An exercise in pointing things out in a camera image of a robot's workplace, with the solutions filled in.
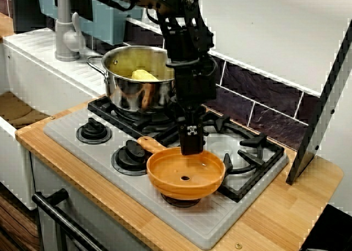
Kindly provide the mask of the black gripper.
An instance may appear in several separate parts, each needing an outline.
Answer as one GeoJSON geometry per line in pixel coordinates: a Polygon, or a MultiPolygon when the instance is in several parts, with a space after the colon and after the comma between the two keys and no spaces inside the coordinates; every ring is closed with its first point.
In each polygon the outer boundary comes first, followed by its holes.
{"type": "Polygon", "coordinates": [[[174,70],[175,116],[179,132],[182,155],[200,154],[204,139],[201,137],[199,106],[216,97],[215,73],[217,62],[212,57],[202,57],[189,62],[166,62],[174,70]]]}

